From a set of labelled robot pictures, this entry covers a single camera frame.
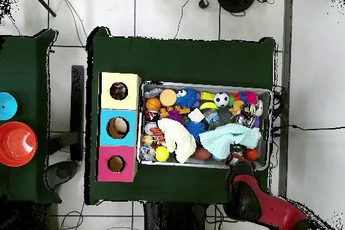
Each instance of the soccer ball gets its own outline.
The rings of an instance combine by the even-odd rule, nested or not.
[[[225,92],[219,92],[215,95],[214,102],[218,107],[225,107],[229,103],[229,95]]]

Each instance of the round hole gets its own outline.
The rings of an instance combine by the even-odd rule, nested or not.
[[[113,139],[123,139],[129,132],[129,123],[125,118],[113,117],[106,125],[106,132]]]
[[[111,97],[115,100],[123,100],[128,95],[128,88],[122,82],[115,82],[109,89]]]
[[[119,173],[123,171],[125,166],[126,166],[125,160],[121,156],[112,156],[108,160],[108,168],[114,173]]]

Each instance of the green table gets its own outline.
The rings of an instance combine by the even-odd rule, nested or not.
[[[272,89],[275,42],[115,38],[106,28],[88,37],[85,200],[225,203],[226,169],[140,164],[133,183],[96,182],[98,74],[138,74],[145,80]],[[263,190],[268,170],[257,172]]]
[[[54,30],[34,37],[0,36],[0,92],[10,93],[18,102],[9,121],[28,124],[38,139],[36,155],[26,165],[13,168],[0,163],[0,195],[5,193],[8,200],[60,202],[44,182],[49,149],[47,51],[55,36]]]

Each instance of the metal tray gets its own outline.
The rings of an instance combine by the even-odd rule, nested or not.
[[[239,92],[239,91],[253,91],[256,93],[258,99],[263,102],[263,113],[260,116],[259,129],[261,132],[261,139],[257,145],[257,151],[259,153],[259,158],[256,160],[257,170],[263,171],[266,169],[270,163],[270,140],[271,140],[271,126],[272,126],[272,109],[273,109],[273,93],[268,89],[260,88],[241,88],[241,87],[231,87],[231,86],[213,86],[213,85],[202,85],[202,84],[182,84],[173,82],[151,82],[145,81],[142,83],[140,91],[140,99],[144,101],[143,95],[145,92],[150,91],[154,88],[170,88],[173,90],[181,88],[193,88],[198,92]],[[170,154],[166,162],[153,162],[153,161],[141,161],[139,158],[139,149],[141,146],[141,139],[145,135],[144,133],[144,116],[142,113],[146,110],[145,103],[139,109],[139,121],[138,121],[138,135],[137,135],[137,160],[140,163],[146,165],[154,166],[178,166],[178,167],[204,167],[204,168],[216,168],[216,169],[226,169],[228,166],[224,164],[224,161],[216,161],[212,157],[207,160],[201,161],[193,158],[192,156],[183,164],[177,162],[173,154]]]

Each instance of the red bowl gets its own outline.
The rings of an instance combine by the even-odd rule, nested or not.
[[[21,122],[0,126],[0,163],[20,167],[29,163],[37,151],[37,137],[32,129]]]

